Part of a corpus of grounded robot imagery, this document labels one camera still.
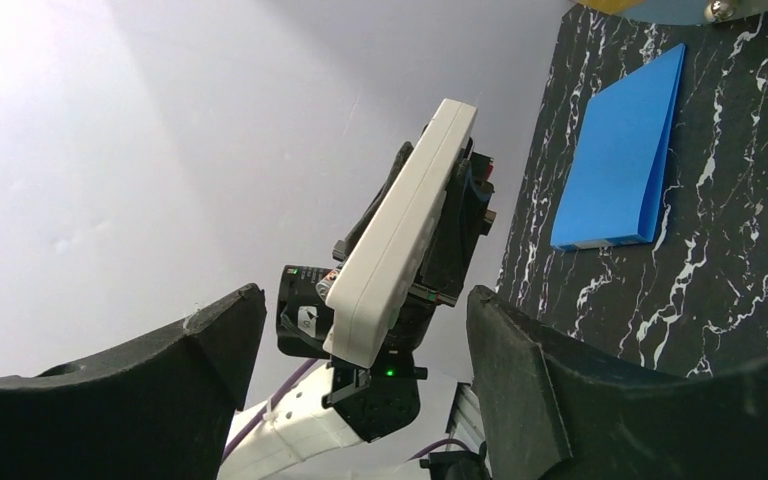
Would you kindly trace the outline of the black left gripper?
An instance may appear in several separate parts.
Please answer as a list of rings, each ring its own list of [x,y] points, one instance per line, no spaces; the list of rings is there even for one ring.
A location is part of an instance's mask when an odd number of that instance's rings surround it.
[[[411,143],[402,146],[387,180],[361,220],[336,244],[333,256],[341,263],[338,273],[413,149]],[[477,242],[480,236],[488,234],[495,220],[489,208],[494,193],[492,171],[492,158],[475,152],[472,140],[467,140],[450,174],[440,217],[414,282],[378,355],[382,351],[415,350],[436,308],[456,305]]]

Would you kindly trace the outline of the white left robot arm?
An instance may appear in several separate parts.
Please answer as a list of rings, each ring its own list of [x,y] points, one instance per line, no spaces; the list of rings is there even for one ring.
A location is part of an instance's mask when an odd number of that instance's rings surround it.
[[[490,157],[471,145],[460,152],[445,189],[442,217],[381,350],[369,368],[326,352],[334,314],[326,306],[337,268],[288,265],[277,294],[279,350],[301,366],[267,400],[231,426],[222,454],[222,479],[263,479],[331,450],[370,443],[411,424],[421,408],[415,364],[439,306],[454,306],[479,238],[495,215]]]

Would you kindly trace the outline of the aluminium frame rail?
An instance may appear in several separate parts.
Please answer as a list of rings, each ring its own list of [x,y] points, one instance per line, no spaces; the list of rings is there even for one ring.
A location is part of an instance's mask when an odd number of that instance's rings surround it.
[[[478,452],[486,440],[479,400],[468,383],[458,383],[456,386],[446,433],[473,452]]]

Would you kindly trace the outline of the white remote control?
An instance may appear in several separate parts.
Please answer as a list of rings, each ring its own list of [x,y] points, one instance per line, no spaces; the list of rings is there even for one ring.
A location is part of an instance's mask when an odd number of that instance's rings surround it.
[[[363,368],[374,364],[428,248],[476,115],[475,106],[445,99],[428,122],[328,290],[330,354]]]

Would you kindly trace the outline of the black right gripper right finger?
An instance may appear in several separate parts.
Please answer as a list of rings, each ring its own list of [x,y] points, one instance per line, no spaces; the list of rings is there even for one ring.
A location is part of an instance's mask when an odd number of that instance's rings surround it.
[[[497,479],[768,479],[768,358],[687,379],[608,355],[493,290],[466,329]]]

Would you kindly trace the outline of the cream round drawer cabinet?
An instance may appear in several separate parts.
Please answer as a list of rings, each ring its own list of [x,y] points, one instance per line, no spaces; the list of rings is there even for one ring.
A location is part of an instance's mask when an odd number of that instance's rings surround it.
[[[768,12],[768,0],[581,0],[577,4],[628,20],[663,25],[703,25]]]

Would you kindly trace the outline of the blue folded booklet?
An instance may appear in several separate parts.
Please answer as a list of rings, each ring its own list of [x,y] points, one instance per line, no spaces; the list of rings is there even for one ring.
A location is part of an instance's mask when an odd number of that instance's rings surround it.
[[[675,45],[589,100],[551,247],[653,242],[685,51]]]

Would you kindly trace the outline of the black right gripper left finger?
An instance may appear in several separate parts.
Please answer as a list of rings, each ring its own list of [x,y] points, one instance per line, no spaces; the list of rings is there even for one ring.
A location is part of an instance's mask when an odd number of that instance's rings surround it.
[[[213,479],[266,306],[254,284],[34,377],[0,378],[0,479]]]

